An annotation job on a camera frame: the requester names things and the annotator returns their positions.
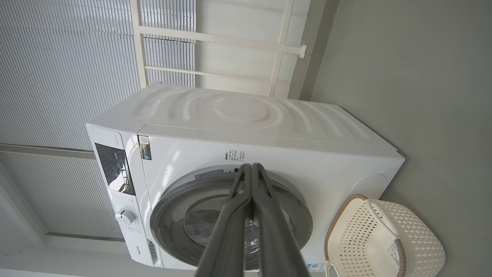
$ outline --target sticker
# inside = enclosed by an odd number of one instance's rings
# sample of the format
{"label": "sticker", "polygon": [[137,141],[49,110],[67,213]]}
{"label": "sticker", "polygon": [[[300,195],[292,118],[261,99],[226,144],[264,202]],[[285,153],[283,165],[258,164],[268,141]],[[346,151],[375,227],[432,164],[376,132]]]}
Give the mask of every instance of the sticker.
{"label": "sticker", "polygon": [[228,152],[225,153],[225,159],[227,161],[240,161],[240,162],[242,162],[245,159],[245,152],[244,151],[237,151],[237,150],[229,150]]}
{"label": "sticker", "polygon": [[307,271],[309,272],[325,272],[326,263],[323,264],[307,264]]}
{"label": "sticker", "polygon": [[138,136],[138,142],[140,143],[140,154],[142,155],[142,159],[151,160],[151,146],[149,144],[149,137],[146,136]]}
{"label": "sticker", "polygon": [[397,245],[395,243],[392,243],[390,247],[387,249],[387,251],[390,254],[393,261],[395,262],[395,264],[397,266],[400,266],[400,256],[398,255]]}
{"label": "sticker", "polygon": [[205,178],[205,177],[210,176],[210,175],[215,175],[217,173],[224,173],[224,170],[223,169],[219,169],[219,170],[209,171],[209,172],[205,172],[205,173],[201,173],[201,174],[195,175],[195,180],[196,179]]}

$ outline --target washing machine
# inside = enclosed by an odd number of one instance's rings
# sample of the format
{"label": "washing machine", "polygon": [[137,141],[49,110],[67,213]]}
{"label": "washing machine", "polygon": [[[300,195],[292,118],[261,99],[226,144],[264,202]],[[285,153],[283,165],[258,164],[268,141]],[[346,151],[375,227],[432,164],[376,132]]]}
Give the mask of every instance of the washing machine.
{"label": "washing machine", "polygon": [[[337,105],[152,84],[86,125],[131,258],[193,270],[235,172],[260,163],[308,267],[351,194],[378,199],[404,158]],[[246,223],[246,270],[258,227]]]}

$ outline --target control panel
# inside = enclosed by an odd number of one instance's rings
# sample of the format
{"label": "control panel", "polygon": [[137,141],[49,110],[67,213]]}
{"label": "control panel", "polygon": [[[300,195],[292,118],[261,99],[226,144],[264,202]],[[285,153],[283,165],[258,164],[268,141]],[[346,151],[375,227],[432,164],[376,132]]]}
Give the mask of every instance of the control panel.
{"label": "control panel", "polygon": [[111,190],[135,195],[124,150],[95,143],[104,176]]}
{"label": "control panel", "polygon": [[124,192],[113,190],[110,192],[115,219],[120,225],[131,258],[139,263],[153,266],[155,252],[151,253],[149,249],[149,241],[145,236],[137,198]]}

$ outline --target white railing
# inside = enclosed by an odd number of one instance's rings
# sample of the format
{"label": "white railing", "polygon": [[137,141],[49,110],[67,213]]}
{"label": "white railing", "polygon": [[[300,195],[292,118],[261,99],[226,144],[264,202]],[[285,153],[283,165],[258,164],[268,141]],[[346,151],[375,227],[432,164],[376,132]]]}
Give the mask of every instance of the white railing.
{"label": "white railing", "polygon": [[[140,80],[140,87],[144,88],[148,85],[147,69],[156,69],[156,70],[164,70],[164,71],[171,71],[171,72],[216,76],[222,78],[248,80],[248,81],[263,82],[263,83],[267,82],[270,83],[270,89],[268,95],[275,96],[275,88],[277,87],[278,73],[280,72],[280,63],[282,61],[283,54],[284,53],[295,54],[298,55],[301,59],[303,59],[304,54],[306,52],[305,45],[302,45],[300,47],[285,45],[285,40],[287,38],[287,30],[290,23],[290,17],[292,14],[293,5],[294,5],[294,0],[287,0],[287,3],[285,5],[285,10],[283,13],[280,38],[278,40],[278,43],[271,43],[271,42],[256,41],[256,40],[242,39],[242,38],[229,37],[229,36],[210,35],[204,33],[195,33],[195,32],[180,31],[180,30],[173,30],[173,29],[166,29],[166,28],[142,26],[139,0],[130,0],[131,17],[133,22],[133,34],[134,34],[134,42],[135,42],[135,53],[137,56],[137,71]],[[226,74],[216,74],[216,73],[202,72],[202,71],[147,66],[145,65],[144,37],[143,37],[144,34],[178,37],[178,38],[216,42],[216,43],[222,43],[228,45],[275,51],[276,56],[273,66],[273,72],[270,77],[270,80],[267,80],[262,78],[252,78],[250,76],[226,75]]]}

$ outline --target display screen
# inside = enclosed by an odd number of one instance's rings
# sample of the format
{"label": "display screen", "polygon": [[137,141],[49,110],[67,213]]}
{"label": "display screen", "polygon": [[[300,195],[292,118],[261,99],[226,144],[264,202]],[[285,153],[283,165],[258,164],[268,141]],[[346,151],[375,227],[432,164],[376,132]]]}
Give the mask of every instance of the display screen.
{"label": "display screen", "polygon": [[109,188],[135,195],[125,151],[96,143],[95,147],[101,161],[102,170]]}

